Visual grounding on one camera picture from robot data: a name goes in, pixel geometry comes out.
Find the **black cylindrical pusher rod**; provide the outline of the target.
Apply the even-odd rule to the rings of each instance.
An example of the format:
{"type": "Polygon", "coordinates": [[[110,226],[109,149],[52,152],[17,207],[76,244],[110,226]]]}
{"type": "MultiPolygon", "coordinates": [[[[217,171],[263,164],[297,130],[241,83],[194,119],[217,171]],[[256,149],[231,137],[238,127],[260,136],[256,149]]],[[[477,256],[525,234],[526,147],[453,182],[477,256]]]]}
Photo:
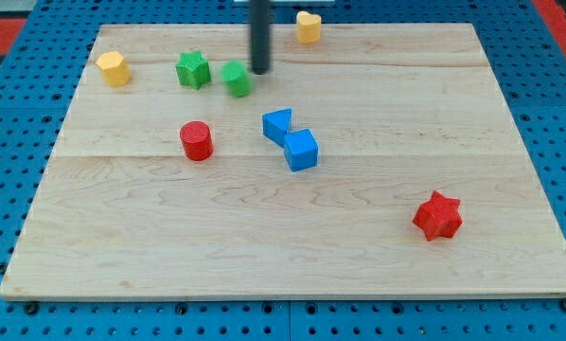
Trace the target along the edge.
{"type": "Polygon", "coordinates": [[[250,57],[252,71],[264,75],[271,66],[271,7],[269,0],[249,1],[250,57]]]}

